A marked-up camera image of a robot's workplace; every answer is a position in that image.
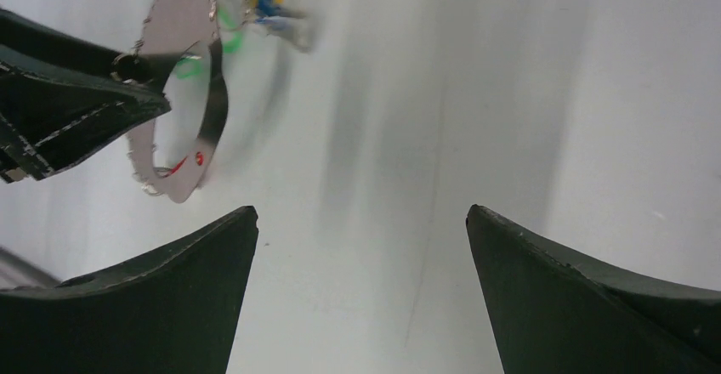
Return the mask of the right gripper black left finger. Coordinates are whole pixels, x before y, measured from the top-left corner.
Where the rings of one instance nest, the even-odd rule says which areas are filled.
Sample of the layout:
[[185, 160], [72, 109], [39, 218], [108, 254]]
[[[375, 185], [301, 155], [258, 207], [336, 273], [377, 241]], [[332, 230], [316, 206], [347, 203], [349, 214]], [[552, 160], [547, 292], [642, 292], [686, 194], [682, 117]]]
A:
[[2, 291], [2, 372], [225, 372], [257, 220], [240, 207], [111, 267]]

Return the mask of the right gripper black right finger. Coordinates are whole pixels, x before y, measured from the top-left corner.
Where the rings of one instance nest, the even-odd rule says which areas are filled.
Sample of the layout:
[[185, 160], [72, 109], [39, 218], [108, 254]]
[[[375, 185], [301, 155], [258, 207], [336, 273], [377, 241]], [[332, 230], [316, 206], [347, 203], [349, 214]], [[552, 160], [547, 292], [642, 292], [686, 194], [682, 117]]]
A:
[[719, 292], [617, 267], [479, 205], [466, 229], [505, 372], [719, 372]]

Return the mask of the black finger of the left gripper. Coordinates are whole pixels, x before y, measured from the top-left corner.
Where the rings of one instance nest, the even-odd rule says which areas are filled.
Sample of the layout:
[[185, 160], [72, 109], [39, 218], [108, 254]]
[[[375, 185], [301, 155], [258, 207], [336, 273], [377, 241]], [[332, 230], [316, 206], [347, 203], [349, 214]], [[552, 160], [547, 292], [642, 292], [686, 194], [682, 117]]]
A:
[[122, 53], [67, 35], [3, 8], [1, 47], [60, 68], [119, 82], [166, 80], [182, 54]]
[[117, 81], [111, 50], [1, 47], [1, 180], [46, 179], [170, 110], [159, 91]]

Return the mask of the red tagged key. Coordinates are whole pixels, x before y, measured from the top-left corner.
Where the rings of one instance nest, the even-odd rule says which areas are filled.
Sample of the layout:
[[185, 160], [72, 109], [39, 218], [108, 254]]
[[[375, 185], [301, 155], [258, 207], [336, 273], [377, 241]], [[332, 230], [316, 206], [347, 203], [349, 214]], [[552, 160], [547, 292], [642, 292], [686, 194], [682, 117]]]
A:
[[[195, 164], [199, 167], [201, 167], [204, 164], [205, 156], [201, 151], [197, 151], [192, 156]], [[162, 171], [164, 172], [163, 176], [168, 177], [174, 173], [176, 173], [188, 160], [188, 157], [183, 158], [181, 161], [179, 161], [174, 167], [163, 167]]]

